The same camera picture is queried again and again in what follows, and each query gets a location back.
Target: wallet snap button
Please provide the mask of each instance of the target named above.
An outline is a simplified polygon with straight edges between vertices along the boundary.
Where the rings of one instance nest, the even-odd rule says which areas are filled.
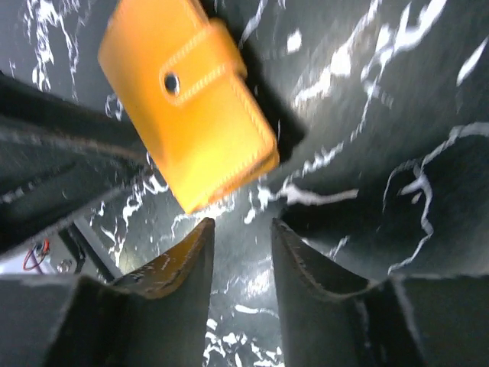
[[[165,89],[169,94],[177,95],[180,91],[180,81],[175,73],[165,75]]]

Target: dark marble floor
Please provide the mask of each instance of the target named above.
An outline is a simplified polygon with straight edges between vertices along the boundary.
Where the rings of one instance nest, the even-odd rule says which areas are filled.
[[[88,214],[123,272],[167,250],[202,218],[216,219],[204,365],[283,365],[274,217],[369,278],[464,271],[474,257],[479,262],[470,266],[486,267],[488,250],[467,255],[489,228],[486,1],[204,3],[242,46],[282,164],[192,215],[159,174]],[[0,70],[130,123],[96,60],[115,4],[2,2]],[[484,227],[470,238],[457,220],[466,216]],[[448,252],[440,245],[447,238],[454,243]],[[450,262],[447,253],[467,260]]]

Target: orange wallet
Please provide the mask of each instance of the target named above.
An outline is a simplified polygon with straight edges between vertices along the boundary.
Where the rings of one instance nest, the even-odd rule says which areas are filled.
[[[121,0],[99,62],[187,213],[278,165],[238,48],[198,1]]]

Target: wallet strap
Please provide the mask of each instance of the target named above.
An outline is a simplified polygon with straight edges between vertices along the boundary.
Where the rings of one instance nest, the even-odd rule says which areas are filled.
[[[160,69],[160,87],[173,105],[182,105],[226,74],[246,77],[246,66],[225,25],[212,19]]]

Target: stitching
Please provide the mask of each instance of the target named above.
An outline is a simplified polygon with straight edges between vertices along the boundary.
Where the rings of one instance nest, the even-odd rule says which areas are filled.
[[[177,97],[175,103],[177,105],[181,105],[184,103],[186,100],[188,100],[190,97],[196,95],[198,91],[202,90],[204,87],[209,85],[213,80],[216,80],[219,78],[222,74],[224,74],[228,67],[231,67],[231,69],[234,69],[237,66],[237,63],[231,63],[229,65],[228,63],[224,63],[221,66],[217,67],[207,75],[205,75],[201,80],[193,84],[193,86],[185,92],[182,96]]]
[[[196,34],[190,41],[188,41],[180,50],[174,54],[166,63],[161,67],[160,74],[163,70],[167,70],[173,65],[175,65],[179,60],[183,59],[191,50],[197,47],[197,45],[204,40],[209,33],[213,33],[216,27],[206,27],[202,29],[198,34]]]
[[[202,31],[200,31],[198,34],[196,34],[190,41],[188,41],[180,50],[174,54],[161,68],[160,68],[160,89],[161,92],[165,95],[165,97],[168,99],[166,90],[164,88],[164,74],[172,67],[174,66],[179,60],[183,59],[187,54],[190,53],[197,45],[204,39],[206,39],[207,35],[210,32],[213,32],[216,28],[214,27],[207,27],[204,28]]]
[[[253,122],[254,124],[254,127],[256,128],[258,134],[260,135],[261,137],[261,142],[265,144],[266,142],[266,139],[265,139],[265,136],[264,136],[264,131],[262,129],[262,127],[257,123],[257,120],[254,116],[254,114],[251,112],[250,110],[250,106],[248,104],[248,101],[245,100],[244,96],[242,93],[239,93],[237,88],[235,87],[235,81],[233,79],[230,79],[231,80],[231,89],[232,91],[234,92],[234,94],[241,100],[241,103],[243,104],[244,106],[244,110],[248,113],[248,115],[250,116],[251,118],[251,121]],[[236,174],[240,171],[242,171],[243,168],[249,166],[253,161],[256,161],[257,159],[257,156],[259,154],[262,154],[263,152],[265,151],[265,149],[261,149],[261,150],[258,150],[256,152],[254,152],[247,160],[245,160],[244,162],[242,162],[241,164],[239,164],[230,174],[228,174],[227,176],[224,176],[224,178],[222,178],[216,185],[215,187],[213,187],[212,189],[210,190],[207,190],[204,197],[211,197],[211,195],[220,187],[222,186],[226,186],[226,187],[229,187],[230,185],[232,185],[233,183],[227,183],[228,181],[232,180],[233,178],[236,178]]]

